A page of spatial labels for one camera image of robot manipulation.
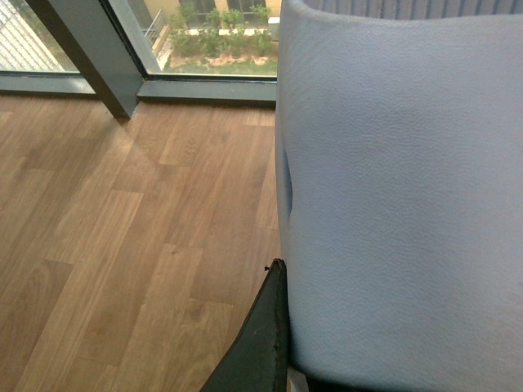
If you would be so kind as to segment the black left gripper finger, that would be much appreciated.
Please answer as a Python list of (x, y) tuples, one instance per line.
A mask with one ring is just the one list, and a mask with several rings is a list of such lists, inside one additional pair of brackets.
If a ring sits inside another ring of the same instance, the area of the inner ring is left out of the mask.
[(231, 347), (202, 391), (285, 391), (288, 289), (283, 260), (273, 260)]

